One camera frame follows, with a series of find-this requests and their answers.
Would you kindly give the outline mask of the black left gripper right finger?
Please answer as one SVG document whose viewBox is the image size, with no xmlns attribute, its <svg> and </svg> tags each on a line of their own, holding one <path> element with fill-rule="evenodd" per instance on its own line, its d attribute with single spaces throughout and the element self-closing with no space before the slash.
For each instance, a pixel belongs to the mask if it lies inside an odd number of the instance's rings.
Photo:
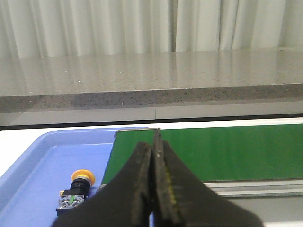
<svg viewBox="0 0 303 227">
<path fill-rule="evenodd" d="M 152 149 L 156 227 L 262 227 L 254 213 L 203 184 L 156 129 Z"/>
</svg>

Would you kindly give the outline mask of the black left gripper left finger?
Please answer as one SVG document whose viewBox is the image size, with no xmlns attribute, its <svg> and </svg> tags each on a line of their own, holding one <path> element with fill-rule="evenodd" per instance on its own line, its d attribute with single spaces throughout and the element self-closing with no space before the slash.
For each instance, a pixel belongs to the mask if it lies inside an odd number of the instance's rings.
<svg viewBox="0 0 303 227">
<path fill-rule="evenodd" d="M 139 142 L 115 175 L 92 198 L 60 215 L 54 227 L 147 227 L 152 209 L 150 162 L 152 148 Z"/>
</svg>

